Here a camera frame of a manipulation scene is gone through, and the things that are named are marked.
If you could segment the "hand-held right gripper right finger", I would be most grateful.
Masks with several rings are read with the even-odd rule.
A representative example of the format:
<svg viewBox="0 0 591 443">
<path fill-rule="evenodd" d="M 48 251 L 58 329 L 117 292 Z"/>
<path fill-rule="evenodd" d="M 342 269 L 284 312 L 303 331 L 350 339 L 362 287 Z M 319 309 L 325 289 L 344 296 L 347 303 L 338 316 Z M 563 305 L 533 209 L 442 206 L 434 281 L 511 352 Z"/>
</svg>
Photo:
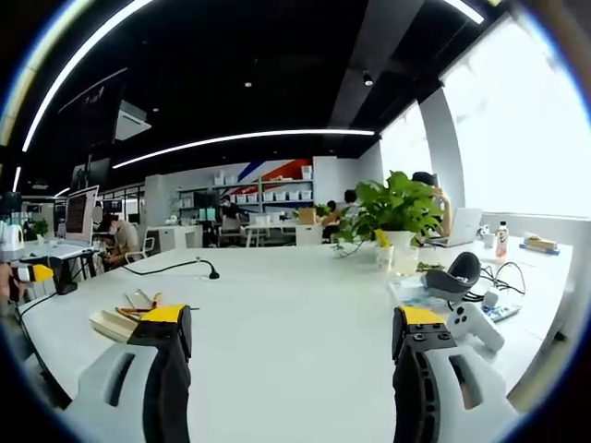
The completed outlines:
<svg viewBox="0 0 591 443">
<path fill-rule="evenodd" d="M 393 309 L 392 360 L 395 442 L 501 442 L 518 419 L 502 376 L 432 311 Z"/>
</svg>

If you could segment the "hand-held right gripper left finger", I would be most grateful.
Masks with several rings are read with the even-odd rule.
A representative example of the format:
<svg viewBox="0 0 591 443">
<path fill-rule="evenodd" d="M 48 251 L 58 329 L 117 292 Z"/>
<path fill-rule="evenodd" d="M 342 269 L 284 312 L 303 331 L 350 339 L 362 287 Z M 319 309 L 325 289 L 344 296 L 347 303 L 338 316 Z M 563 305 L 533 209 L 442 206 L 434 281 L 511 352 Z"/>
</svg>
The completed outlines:
<svg viewBox="0 0 591 443">
<path fill-rule="evenodd" d="M 188 442 L 191 310 L 157 307 L 79 377 L 64 411 L 81 442 Z"/>
</svg>

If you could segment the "person's left hand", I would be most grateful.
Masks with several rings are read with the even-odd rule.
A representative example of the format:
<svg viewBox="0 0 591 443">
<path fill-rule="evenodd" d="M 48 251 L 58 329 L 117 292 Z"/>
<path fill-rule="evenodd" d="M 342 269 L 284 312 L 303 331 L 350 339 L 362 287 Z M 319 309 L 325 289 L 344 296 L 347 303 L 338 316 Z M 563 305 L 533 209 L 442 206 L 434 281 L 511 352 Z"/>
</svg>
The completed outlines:
<svg viewBox="0 0 591 443">
<path fill-rule="evenodd" d="M 23 286 L 14 277 L 12 268 L 6 263 L 0 265 L 0 293 L 2 298 L 15 303 L 24 293 Z"/>
</svg>

